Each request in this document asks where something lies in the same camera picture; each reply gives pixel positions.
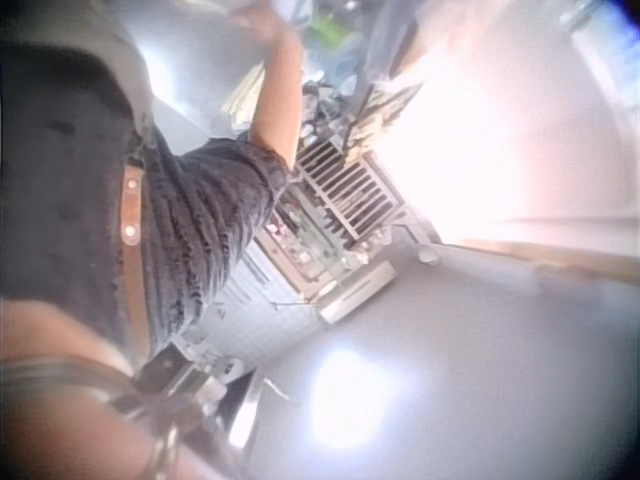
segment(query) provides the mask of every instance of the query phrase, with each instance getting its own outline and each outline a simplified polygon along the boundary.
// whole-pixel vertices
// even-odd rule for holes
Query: dark patterned shirt
[[[131,354],[119,205],[125,163],[144,165],[143,240],[152,350],[196,321],[285,187],[282,158],[212,139],[171,154],[136,133],[97,58],[2,52],[0,292],[66,311]]]

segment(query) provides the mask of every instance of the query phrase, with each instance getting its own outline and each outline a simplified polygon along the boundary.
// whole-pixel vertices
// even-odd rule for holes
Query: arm
[[[302,53],[298,35],[262,4],[239,11],[234,21],[271,45],[264,84],[249,131],[249,140],[282,156],[291,170],[295,163],[302,109]]]

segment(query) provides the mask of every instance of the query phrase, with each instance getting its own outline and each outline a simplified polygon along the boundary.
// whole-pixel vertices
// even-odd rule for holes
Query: hand
[[[260,0],[257,5],[234,11],[231,14],[231,21],[252,30],[260,41],[268,45],[273,45],[291,31],[287,23],[273,11],[266,0]]]

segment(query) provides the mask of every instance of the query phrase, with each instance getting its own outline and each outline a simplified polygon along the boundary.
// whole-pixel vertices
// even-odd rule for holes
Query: grille
[[[320,205],[325,227],[352,248],[401,205],[366,158],[344,163],[342,152],[327,140],[317,140],[298,152],[298,166]]]

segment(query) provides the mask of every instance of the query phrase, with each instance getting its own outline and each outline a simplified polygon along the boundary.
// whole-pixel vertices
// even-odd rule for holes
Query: brown leather strap
[[[141,362],[149,358],[149,319],[142,264],[142,179],[144,170],[125,166],[120,202],[122,264],[130,332]]]

